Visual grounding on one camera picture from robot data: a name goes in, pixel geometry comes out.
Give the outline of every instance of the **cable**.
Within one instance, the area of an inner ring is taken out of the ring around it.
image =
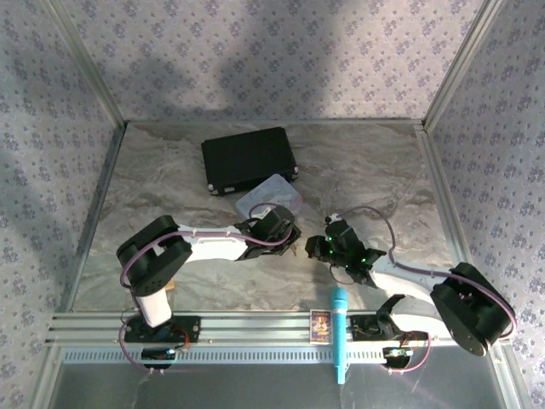
[[[432,351],[432,338],[429,336],[429,333],[428,333],[426,353],[424,354],[424,357],[422,358],[420,362],[418,362],[414,366],[411,366],[410,368],[405,368],[405,369],[387,368],[387,370],[388,372],[399,372],[399,373],[415,371],[418,368],[420,368],[422,365],[424,365],[424,362],[427,361],[427,358],[429,357],[429,354],[431,351]]]
[[[352,281],[352,283],[343,283],[342,281],[339,281],[338,279],[335,278],[335,275],[333,275],[333,264],[330,264],[330,274],[331,274],[331,278],[336,282],[336,283],[339,283],[339,284],[342,284],[342,285],[352,285],[355,283],[355,281]]]
[[[248,217],[251,218],[252,217],[252,213],[254,212],[255,209],[257,209],[258,207],[260,206],[274,206],[274,207],[277,207],[277,206],[280,206],[280,204],[278,203],[273,203],[273,202],[261,202],[261,203],[258,203],[258,204],[254,204],[250,210],[248,211]]]
[[[130,362],[135,368],[140,369],[141,371],[149,372],[150,374],[153,374],[156,370],[154,368],[146,368],[140,362],[138,362],[132,356],[130,356],[130,352],[127,350],[127,346],[125,345],[124,337],[125,337],[125,332],[127,331],[128,323],[133,318],[138,318],[140,316],[141,316],[140,314],[131,315],[130,317],[127,318],[127,320],[125,320],[123,322],[123,324],[119,328],[118,343],[119,343],[119,347],[123,351],[123,355],[125,356],[125,358],[127,359],[128,362]],[[186,343],[188,343],[189,342],[189,335],[187,334],[187,332],[185,330],[183,330],[182,328],[176,328],[176,330],[182,330],[184,332],[184,334],[186,335]],[[167,372],[167,373],[188,373],[188,372],[190,372],[190,370],[186,370],[186,369],[168,369],[168,370],[159,369],[159,370],[157,370],[157,372],[164,375],[165,372]]]
[[[138,369],[140,369],[141,371],[144,371],[144,372],[153,373],[153,368],[146,368],[145,366],[143,366],[142,364],[137,362],[132,356],[130,356],[129,351],[127,350],[127,347],[125,346],[124,337],[125,337],[125,332],[127,331],[127,324],[133,318],[137,318],[139,316],[140,316],[140,314],[131,315],[130,317],[127,318],[126,321],[124,321],[122,323],[121,328],[119,328],[119,333],[118,333],[119,347],[123,351],[123,355],[125,355],[125,358],[127,359],[127,361],[130,362],[134,367],[136,367],[136,368],[138,368]]]
[[[449,278],[449,279],[456,279],[458,281],[461,281],[462,283],[471,285],[473,288],[480,291],[482,294],[484,294],[489,299],[491,299],[493,302],[495,302],[497,305],[499,305],[503,309],[503,311],[505,311],[505,314],[507,314],[507,316],[509,317],[509,320],[511,321],[511,328],[505,334],[502,334],[499,337],[499,339],[505,339],[505,338],[511,337],[516,332],[517,317],[515,317],[511,307],[509,307],[509,305],[506,302],[504,302],[499,296],[494,294],[489,289],[483,287],[481,284],[476,283],[472,279],[467,279],[467,278],[462,277],[460,275],[451,274],[451,273],[444,273],[444,272],[441,272],[441,271],[425,270],[425,269],[422,269],[422,268],[414,268],[414,267],[406,266],[401,262],[396,262],[394,257],[393,257],[393,251],[395,250],[395,247],[396,247],[396,241],[395,241],[395,234],[393,232],[392,224],[390,223],[390,221],[386,218],[386,216],[384,216],[384,214],[380,210],[375,209],[374,207],[370,207],[370,206],[366,206],[366,205],[360,205],[360,206],[353,207],[352,209],[343,211],[339,215],[339,217],[343,217],[346,214],[351,213],[351,212],[353,212],[355,210],[359,210],[359,209],[374,211],[387,224],[388,230],[390,231],[390,236],[392,237],[392,247],[390,247],[390,250],[388,250],[388,257],[390,258],[390,261],[392,262],[392,264],[394,266],[402,268],[403,270],[406,270],[406,271],[410,271],[410,272],[415,273],[415,274],[435,275],[435,276],[438,276],[438,277],[446,277],[446,278]]]
[[[126,321],[123,321],[123,316],[125,315],[125,313],[126,313],[127,311],[129,311],[129,310],[131,310],[131,309],[135,309],[135,308],[134,308],[134,307],[128,307],[128,308],[126,308],[126,309],[121,313],[121,315],[119,316],[119,320],[121,321],[122,324],[124,324],[125,322],[128,322],[128,321],[129,321],[130,317],[129,317],[129,319],[127,319]]]
[[[283,243],[285,243],[290,238],[291,230],[288,232],[288,234],[286,234],[286,237],[284,237],[280,241],[263,241],[263,240],[254,239],[253,237],[246,236],[246,235],[241,234],[241,233],[230,233],[230,232],[229,233],[217,233],[217,232],[176,231],[176,232],[172,232],[172,233],[167,233],[167,234],[159,237],[158,239],[153,240],[151,243],[148,243],[144,247],[142,247],[140,250],[138,250],[136,252],[136,254],[134,256],[132,256],[130,258],[129,262],[127,262],[127,264],[125,264],[123,266],[123,270],[121,272],[121,275],[119,276],[119,284],[121,284],[121,286],[123,288],[127,288],[129,290],[132,290],[131,285],[128,285],[128,284],[125,283],[125,279],[127,277],[127,273],[129,272],[130,268],[133,267],[133,264],[135,264],[135,262],[137,262],[138,259],[140,259],[140,257],[142,257],[147,251],[152,249],[153,246],[158,245],[159,243],[165,241],[166,239],[170,239],[172,237],[184,237],[184,236],[185,237],[211,237],[211,238],[214,238],[214,237],[217,237],[217,238],[234,237],[235,239],[242,239],[242,240],[250,241],[252,243],[256,243],[258,245],[264,245],[266,247],[275,247],[277,245],[282,245]]]
[[[191,339],[190,339],[189,334],[187,333],[186,330],[184,330],[183,328],[180,328],[179,326],[175,326],[174,328],[172,328],[172,332],[183,332],[184,338],[185,338],[183,345],[177,345],[173,349],[182,349],[185,346],[189,346],[189,343],[191,342]]]

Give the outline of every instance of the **wire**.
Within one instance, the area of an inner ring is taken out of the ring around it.
[[[179,326],[175,326],[174,328],[172,328],[172,332],[183,332],[183,334],[185,336],[184,344],[183,345],[178,345],[178,346],[174,347],[173,349],[181,349],[181,348],[185,347],[186,345],[189,346],[189,343],[191,342],[191,339],[190,339],[189,334],[187,333],[186,330],[184,330],[183,328],[180,328]]]
[[[390,261],[392,262],[392,264],[394,266],[402,268],[403,270],[406,270],[406,271],[410,271],[410,272],[415,273],[415,274],[435,275],[437,277],[446,277],[446,278],[449,278],[449,279],[456,279],[458,281],[461,281],[462,283],[471,285],[473,288],[480,291],[482,294],[484,294],[489,299],[491,299],[493,302],[495,302],[497,305],[499,305],[503,309],[503,311],[505,311],[505,314],[507,314],[507,316],[509,317],[509,320],[511,321],[511,328],[505,334],[502,334],[499,337],[499,339],[505,339],[505,338],[511,337],[516,332],[517,317],[514,315],[513,310],[511,309],[511,307],[509,307],[509,305],[506,302],[504,302],[499,296],[497,296],[496,294],[494,294],[492,291],[485,288],[481,284],[476,283],[472,279],[467,279],[466,277],[462,277],[460,275],[451,274],[451,273],[444,273],[442,271],[431,271],[431,270],[425,270],[425,269],[422,269],[422,268],[414,268],[414,267],[406,266],[405,264],[403,264],[401,262],[396,262],[394,257],[393,257],[393,251],[395,250],[395,247],[396,247],[396,241],[395,241],[395,234],[393,232],[392,224],[390,223],[390,221],[387,219],[387,217],[384,216],[384,214],[380,210],[375,209],[374,207],[371,207],[371,206],[360,205],[360,206],[353,207],[352,209],[343,211],[339,215],[339,217],[343,217],[348,213],[351,213],[351,212],[353,212],[355,210],[360,210],[360,209],[374,211],[387,224],[388,230],[390,231],[390,236],[392,237],[392,247],[390,247],[390,250],[388,250],[388,257],[390,258]]]
[[[333,264],[330,264],[330,274],[331,274],[331,278],[336,282],[336,283],[339,283],[339,284],[342,284],[342,285],[352,285],[355,283],[355,281],[353,280],[352,283],[344,283],[342,281],[339,281],[338,279],[335,278],[335,275],[333,275]]]
[[[388,369],[389,372],[398,372],[398,373],[415,371],[418,368],[420,368],[422,365],[424,365],[424,362],[427,361],[427,358],[429,357],[429,354],[430,354],[431,351],[432,351],[432,338],[430,337],[430,335],[428,333],[427,334],[426,353],[424,354],[424,357],[421,359],[420,362],[418,362],[414,366],[411,366],[410,368],[405,368],[405,369],[387,368],[387,369]]]
[[[255,209],[257,209],[258,207],[261,207],[261,206],[274,206],[274,207],[277,207],[279,206],[278,203],[273,203],[273,202],[261,202],[261,203],[258,203],[258,204],[254,204],[250,210],[248,211],[248,217],[251,218],[252,217],[252,213],[254,212]]]
[[[123,355],[125,355],[125,358],[127,359],[127,361],[130,362],[134,367],[136,367],[136,368],[138,368],[138,369],[140,369],[141,371],[144,371],[144,372],[153,373],[153,369],[152,369],[152,368],[146,368],[146,367],[143,366],[141,363],[137,362],[132,356],[130,356],[129,351],[127,350],[127,347],[125,346],[124,337],[125,337],[125,332],[127,331],[127,324],[128,324],[129,321],[131,321],[133,318],[137,318],[137,317],[139,317],[139,316],[140,316],[140,314],[131,315],[130,317],[127,318],[126,321],[124,321],[124,322],[121,324],[121,328],[119,328],[119,333],[118,333],[119,347],[120,347],[121,350],[123,351]]]
[[[127,319],[126,321],[123,321],[123,316],[125,315],[125,313],[131,309],[134,309],[134,307],[128,307],[126,308],[122,313],[121,315],[119,315],[119,320],[121,320],[121,323],[124,324],[125,322],[128,322],[129,319]]]
[[[125,332],[127,331],[127,325],[128,323],[133,319],[133,318],[138,318],[140,317],[141,315],[140,314],[134,314],[134,315],[131,315],[130,317],[128,317],[121,325],[121,327],[119,328],[119,333],[118,333],[118,343],[119,343],[119,347],[121,348],[121,350],[123,351],[123,355],[125,356],[125,358],[127,359],[128,362],[130,362],[135,368],[137,369],[140,369],[141,371],[144,371],[144,372],[148,372],[150,374],[153,374],[156,370],[154,368],[146,368],[145,366],[143,366],[140,362],[138,362],[137,360],[135,360],[131,355],[130,355],[130,352],[127,350],[127,346],[125,344],[125,340],[124,340],[124,337],[125,337]],[[189,335],[187,334],[187,332],[185,330],[183,330],[182,328],[176,328],[176,330],[182,330],[184,332],[184,334],[186,335],[186,342],[189,341]],[[190,372],[191,370],[187,370],[187,369],[168,369],[166,370],[167,373],[188,373]],[[157,372],[159,372],[160,374],[164,375],[165,373],[165,370],[164,369],[159,369],[157,370]]]

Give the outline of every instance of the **small card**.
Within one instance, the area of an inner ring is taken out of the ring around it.
[[[310,311],[310,343],[327,345],[331,343],[331,312],[319,309]]]

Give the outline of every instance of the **metal frame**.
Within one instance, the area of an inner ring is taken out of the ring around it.
[[[443,225],[446,242],[453,262],[469,262],[473,258],[468,242],[463,233],[462,224],[454,199],[448,188],[448,181],[441,166],[439,152],[422,125],[415,127],[416,137],[420,146],[424,163],[432,178],[433,193],[437,201],[439,218]],[[496,373],[496,380],[502,391],[507,408],[532,408],[528,390],[525,387],[519,367],[514,359],[510,342],[499,342],[490,349],[490,359]]]
[[[100,71],[93,61],[93,57],[85,47],[85,44],[77,32],[68,11],[60,0],[41,0],[43,8],[47,11],[60,35],[64,38],[66,45],[72,52],[76,62],[82,69],[83,75],[89,81],[94,94],[106,110],[106,114],[119,129],[125,126],[123,114],[119,111],[112,93],[108,89]]]
[[[505,0],[484,1],[466,38],[458,49],[458,53],[449,71],[446,73],[443,83],[439,86],[437,94],[435,94],[426,115],[424,115],[422,122],[424,123],[426,132],[431,132],[439,121],[441,114],[452,99],[456,88],[458,88],[458,85],[462,81],[464,74],[468,70],[469,65],[477,54],[483,39],[490,30],[504,3]]]
[[[439,216],[445,231],[447,245],[453,261],[472,262],[467,241],[462,231],[462,225],[458,219],[454,202],[446,184],[445,173],[440,165],[439,154],[433,141],[428,137],[422,124],[414,124],[416,137],[425,165],[432,180],[434,195],[439,209]],[[370,311],[352,311],[350,314],[374,314]],[[104,355],[100,351],[118,351],[117,334],[120,326],[121,313],[62,313],[53,318],[48,337],[45,341],[49,348],[49,356],[46,361],[43,374],[37,386],[37,392],[33,400],[32,409],[48,407],[53,393],[60,363],[74,359],[87,359],[89,363],[101,363]],[[263,354],[268,353],[293,353],[295,358],[279,359],[280,363],[316,363],[328,360],[328,347],[309,347],[309,313],[308,312],[185,312],[178,314],[198,314],[202,316],[202,329],[200,343],[192,346],[196,351],[192,362],[232,363],[232,360],[242,360],[241,363],[262,363]],[[451,339],[436,339],[433,345],[453,345]],[[422,346],[423,343],[413,342],[410,346]],[[130,349],[136,353],[143,345],[131,345]],[[372,363],[379,360],[377,348],[395,347],[397,343],[354,343],[351,352],[361,354],[353,358],[353,363]],[[242,355],[225,355],[227,352],[240,353]],[[249,352],[257,355],[244,355]],[[297,358],[298,353],[306,352],[323,355],[310,355],[309,359]],[[211,359],[209,353],[215,353]],[[112,362],[119,362],[118,354],[108,355]],[[498,386],[502,391],[506,407],[530,408],[530,397],[525,388],[519,369],[514,359],[513,350],[509,343],[496,343],[490,349],[490,357],[496,373]],[[178,363],[187,362],[186,358],[177,355]]]
[[[115,168],[116,162],[118,161],[119,150],[121,149],[121,144],[123,143],[123,138],[125,137],[125,132],[127,127],[116,129],[113,133],[112,141],[108,147],[108,152],[106,153],[106,159],[104,160],[104,165],[102,167],[102,172],[99,176],[99,181],[97,182],[97,187],[95,190],[95,195],[91,202],[90,212],[85,221],[85,226],[83,228],[82,237],[79,240],[79,245],[77,247],[76,254],[79,256],[77,260],[77,270],[76,277],[70,288],[70,293],[68,298],[63,300],[61,303],[62,308],[65,312],[72,312],[72,307],[76,301],[77,289],[79,288],[79,282],[82,278],[83,267],[87,261],[87,256],[91,250],[91,244],[93,243],[93,237],[95,236],[96,227],[99,223],[100,212],[102,211],[102,206],[104,205],[104,200],[106,199],[106,194],[108,188],[110,187],[110,181],[112,180],[113,170]]]
[[[133,126],[172,126],[172,125],[272,125],[281,126],[282,124],[301,125],[301,124],[387,124],[387,125],[418,125],[422,124],[420,119],[413,118],[316,118],[316,119],[255,119],[255,120],[237,120],[222,119],[218,121],[191,121],[187,123],[169,122],[169,121],[129,121]]]

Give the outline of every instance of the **metal bar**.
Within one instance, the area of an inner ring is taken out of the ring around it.
[[[120,320],[54,320],[50,326],[55,330],[62,329],[86,329],[86,328],[119,328]],[[266,329],[266,328],[307,328],[309,327],[309,318],[286,319],[220,319],[204,318],[201,327],[204,330],[222,329],[222,328],[244,328],[244,329]]]
[[[388,125],[413,125],[420,124],[421,119],[413,118],[316,118],[316,119],[255,119],[255,120],[218,120],[214,124],[229,125],[282,125],[282,124],[388,124]],[[129,121],[133,126],[176,126],[176,125],[210,125],[210,121],[165,122],[165,121]]]
[[[74,312],[74,313],[56,313],[53,320],[70,319],[81,320],[87,318],[119,320],[123,311],[112,311],[109,313],[103,312]],[[350,314],[375,314],[375,311],[349,311]],[[198,315],[205,318],[293,318],[293,317],[308,317],[308,311],[174,311],[175,315]]]
[[[118,340],[110,340],[110,341],[101,341],[101,340],[95,340],[95,341],[85,341],[85,340],[55,340],[54,343],[46,343],[46,345],[54,345],[55,347],[62,347],[62,348],[110,348],[112,345],[117,346]],[[282,347],[282,348],[288,348],[288,347],[304,347],[308,346],[309,342],[307,340],[249,340],[249,341],[242,341],[242,340],[219,340],[215,343],[208,343],[208,342],[200,342],[192,344],[192,349],[209,349],[216,346],[222,346],[222,347],[229,347],[229,348],[257,348],[257,347]],[[405,344],[407,347],[410,348],[421,348],[426,347],[427,344],[425,341],[409,341]],[[399,346],[399,341],[373,341],[372,342],[373,347],[377,348],[397,348]],[[455,347],[456,343],[452,339],[439,339],[434,340],[432,343],[433,348],[439,348],[439,347]],[[134,348],[149,348],[150,344],[144,344],[144,343],[131,343],[130,347]],[[153,347],[157,348],[172,348],[172,343],[154,343]]]
[[[440,164],[439,155],[433,150],[433,142],[421,125],[415,127],[415,132],[422,152],[422,158],[432,182],[439,218],[443,226],[450,256],[453,262],[470,262],[468,260],[468,254],[470,254],[468,243],[462,233],[458,212],[454,207],[454,200],[448,188],[446,175]]]
[[[43,7],[48,12],[54,24],[64,38],[66,45],[72,52],[76,62],[82,69],[83,75],[87,78],[91,89],[106,110],[106,114],[118,128],[123,128],[125,121],[112,93],[106,86],[100,71],[96,66],[89,51],[85,47],[82,38],[77,32],[70,15],[60,0],[41,0]]]
[[[443,79],[443,83],[439,86],[439,90],[424,116],[423,123],[427,132],[431,132],[439,121],[441,114],[452,99],[456,88],[458,88],[474,56],[477,54],[483,38],[490,30],[491,24],[504,3],[504,0],[485,0],[481,6],[466,38],[462,42],[462,46],[458,49],[458,53],[450,65],[449,71]]]
[[[29,406],[31,409],[41,409],[49,406],[63,357],[64,354],[61,348],[48,348],[47,358],[34,391],[32,403]]]
[[[93,243],[93,237],[95,236],[96,227],[99,223],[100,211],[104,205],[104,200],[106,199],[106,193],[108,187],[110,186],[110,181],[112,180],[113,169],[115,168],[116,162],[118,160],[119,149],[123,142],[125,136],[126,127],[121,129],[116,129],[113,133],[112,141],[108,147],[108,152],[106,154],[106,159],[104,160],[104,165],[102,166],[102,172],[99,176],[99,181],[93,196],[93,201],[89,207],[89,214],[87,220],[85,221],[85,226],[83,227],[82,237],[79,240],[77,246],[77,270],[76,277],[72,281],[72,288],[68,294],[68,298],[61,302],[61,306],[64,306],[65,311],[72,311],[74,302],[76,301],[77,289],[79,288],[79,281],[82,278],[83,267],[87,261],[87,256],[91,249],[91,244]]]
[[[150,363],[140,359],[140,350],[130,349],[131,356],[140,363]],[[384,364],[386,359],[382,348],[370,345],[353,344],[348,348],[350,364]],[[70,364],[128,364],[123,353],[115,348],[68,348],[64,353],[64,363]],[[174,360],[155,360],[155,364],[321,364],[332,363],[333,351],[330,346],[305,347],[211,347],[208,349],[189,349],[176,353]]]
[[[432,178],[433,190],[436,195],[437,207],[441,224],[445,231],[447,245],[449,246],[453,262],[469,262],[473,264],[473,257],[469,251],[468,242],[462,229],[462,224],[454,199],[448,188],[440,156],[433,140],[421,127],[415,127],[416,136],[422,149],[422,156]],[[508,409],[532,408],[528,390],[520,376],[520,370],[515,359],[506,359],[513,353],[509,343],[495,343],[490,348],[492,366],[496,373],[502,396]]]
[[[278,330],[201,330],[199,339],[201,342],[211,340],[218,342],[221,340],[239,340],[241,338],[251,340],[273,340],[273,339],[291,339],[291,340],[307,340],[308,328],[292,328],[282,331]],[[118,339],[118,330],[111,329],[89,329],[89,330],[52,330],[48,332],[46,342],[54,342],[57,339],[62,340],[112,340]]]

